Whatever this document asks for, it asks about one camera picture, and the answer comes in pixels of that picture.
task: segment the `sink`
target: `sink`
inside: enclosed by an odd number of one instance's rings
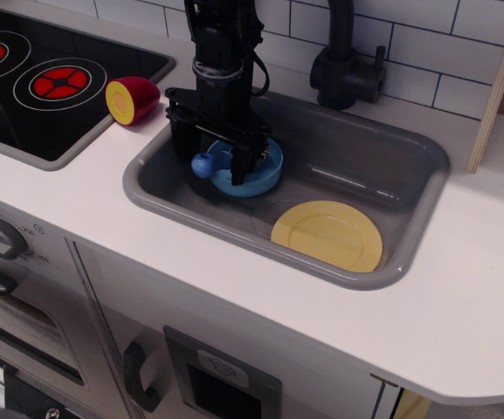
[[[128,165],[123,187],[146,210],[221,238],[339,286],[375,290],[409,269],[449,175],[442,148],[420,134],[276,93],[252,99],[283,150],[277,185],[238,198],[196,177],[177,160],[169,126]],[[203,151],[213,139],[203,137]],[[311,201],[344,203],[379,230],[383,250],[374,271],[355,272],[271,241],[277,220]]]

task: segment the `control knob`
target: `control knob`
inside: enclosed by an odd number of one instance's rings
[[[0,220],[0,258],[12,260],[28,250],[23,236],[9,223]]]

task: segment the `blue handle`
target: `blue handle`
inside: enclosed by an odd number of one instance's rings
[[[205,179],[217,173],[222,168],[231,168],[232,153],[220,151],[216,153],[200,153],[193,157],[191,170],[198,177]]]

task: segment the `red and yellow toy food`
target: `red and yellow toy food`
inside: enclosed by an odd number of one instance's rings
[[[153,112],[160,98],[158,87],[143,77],[114,79],[106,86],[108,109],[115,120],[126,126]]]

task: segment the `oven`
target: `oven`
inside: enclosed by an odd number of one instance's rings
[[[113,123],[110,80],[157,82],[174,64],[0,10],[0,154],[43,172],[63,169]],[[104,326],[66,237],[0,202],[0,390],[12,385],[16,394],[23,382],[75,417],[140,418],[102,344]]]
[[[134,417],[63,232],[0,203],[2,364],[79,417]]]

